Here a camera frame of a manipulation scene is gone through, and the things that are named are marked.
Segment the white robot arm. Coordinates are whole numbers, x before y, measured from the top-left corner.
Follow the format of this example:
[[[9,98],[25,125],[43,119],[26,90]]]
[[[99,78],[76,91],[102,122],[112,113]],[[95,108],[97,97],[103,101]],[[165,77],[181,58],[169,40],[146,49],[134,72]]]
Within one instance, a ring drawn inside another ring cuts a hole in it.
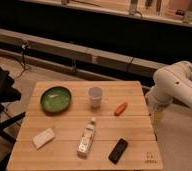
[[[192,63],[180,61],[155,71],[154,85],[146,93],[145,99],[151,120],[157,125],[163,118],[162,111],[174,99],[192,109]]]

